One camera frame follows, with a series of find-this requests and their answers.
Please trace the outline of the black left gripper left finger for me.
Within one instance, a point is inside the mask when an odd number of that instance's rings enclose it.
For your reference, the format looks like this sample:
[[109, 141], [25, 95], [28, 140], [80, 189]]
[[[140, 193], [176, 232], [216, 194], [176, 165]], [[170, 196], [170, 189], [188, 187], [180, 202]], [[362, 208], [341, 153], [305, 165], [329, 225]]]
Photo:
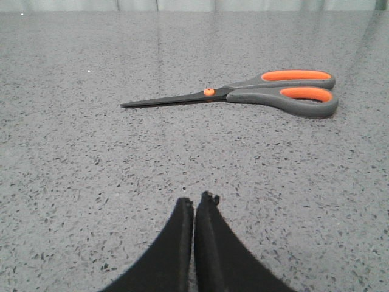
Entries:
[[187, 291], [192, 235], [193, 205], [182, 197], [152, 245], [103, 291]]

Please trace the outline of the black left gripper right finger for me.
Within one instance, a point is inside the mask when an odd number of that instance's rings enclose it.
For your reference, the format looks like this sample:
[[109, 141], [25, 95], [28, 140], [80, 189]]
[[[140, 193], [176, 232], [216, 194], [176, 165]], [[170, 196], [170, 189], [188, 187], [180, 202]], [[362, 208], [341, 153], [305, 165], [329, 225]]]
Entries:
[[196, 210], [194, 257], [199, 291], [292, 291], [233, 233], [218, 210], [219, 196], [202, 194]]

